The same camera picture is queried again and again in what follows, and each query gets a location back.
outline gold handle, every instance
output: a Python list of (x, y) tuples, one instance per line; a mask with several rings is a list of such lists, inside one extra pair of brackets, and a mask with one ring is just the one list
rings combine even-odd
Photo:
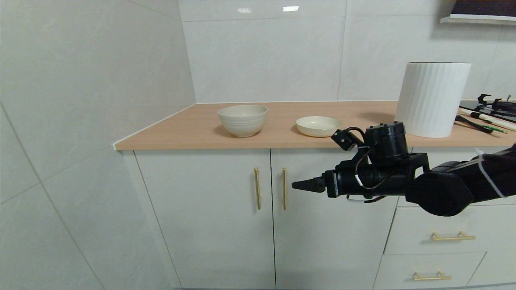
[(445, 276), (441, 271), (437, 272), (435, 277), (421, 277), (418, 272), (414, 273), (414, 281), (428, 281), (428, 280), (451, 280), (451, 276)]
[(475, 236), (468, 236), (463, 231), (460, 231), (459, 234), (455, 237), (442, 237), (438, 235), (436, 232), (432, 233), (432, 240), (466, 240), (466, 239), (476, 239)]
[(258, 210), (262, 209), (262, 196), (260, 196), (260, 179), (258, 177), (258, 167), (254, 168), (254, 185), (256, 187), (256, 203), (258, 204)]
[(283, 210), (287, 210), (287, 169), (283, 168)]

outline white vase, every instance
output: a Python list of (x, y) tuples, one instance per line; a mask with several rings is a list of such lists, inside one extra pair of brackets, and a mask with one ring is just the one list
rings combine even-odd
[(471, 63), (409, 62), (395, 120), (404, 123), (407, 134), (448, 137), (470, 68)]

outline countertop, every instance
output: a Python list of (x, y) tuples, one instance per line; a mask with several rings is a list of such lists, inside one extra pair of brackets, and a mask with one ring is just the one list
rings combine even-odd
[[(397, 101), (256, 104), (267, 106), (269, 114), (262, 131), (252, 137), (234, 137), (220, 123), (217, 111), (238, 104), (196, 104), (119, 141), (115, 144), (115, 149), (336, 148), (337, 144), (329, 137), (314, 138), (299, 133), (296, 119), (305, 116), (329, 116), (342, 121), (341, 129), (355, 126), (365, 130), (371, 125), (394, 121)], [(451, 135), (446, 138), (424, 138), (407, 134), (407, 145), (414, 147), (511, 146), (514, 142), (516, 132), (485, 134), (457, 122)]]

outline white cabinet door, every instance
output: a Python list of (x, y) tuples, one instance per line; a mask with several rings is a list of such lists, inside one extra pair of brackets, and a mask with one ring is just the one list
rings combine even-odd
[[(452, 217), (434, 216), (419, 207), (399, 207), (385, 254), (516, 252), (514, 220), (515, 205), (470, 206)], [(460, 232), (475, 238), (446, 239)]]
[(374, 289), (466, 286), (484, 254), (383, 256)]
[(487, 252), (468, 286), (515, 282), (516, 252)]
[(183, 288), (274, 288), (268, 149), (136, 157)]
[(278, 289), (373, 288), (397, 198), (359, 204), (291, 187), (353, 155), (342, 149), (271, 150)]
[[(479, 148), (485, 153), (495, 153), (507, 147), (481, 147)], [(475, 157), (475, 147), (414, 147), (412, 152), (426, 152), (428, 153), (428, 161), (430, 168), (438, 166), (447, 161), (468, 161)], [(423, 171), (420, 169), (416, 175), (421, 174)], [(484, 202), (473, 203), (473, 205), (497, 205), (497, 204), (515, 204), (516, 196), (508, 198), (499, 198), (488, 200)], [(405, 201), (404, 197), (399, 198), (398, 206), (418, 206), (415, 203)]]

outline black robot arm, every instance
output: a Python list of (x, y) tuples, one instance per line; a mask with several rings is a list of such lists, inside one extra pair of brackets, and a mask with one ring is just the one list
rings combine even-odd
[[(351, 131), (360, 132), (363, 141)], [(356, 127), (337, 130), (332, 139), (344, 150), (358, 147), (354, 158), (320, 177), (293, 182), (293, 188), (327, 191), (330, 198), (362, 195), (368, 199), (365, 203), (405, 196), (439, 216), (456, 215), (471, 203), (516, 195), (516, 144), (482, 154), (481, 160), (446, 162), (430, 170), (426, 153), (408, 152), (400, 122), (371, 126), (365, 132)], [(414, 178), (417, 168), (423, 174)]]

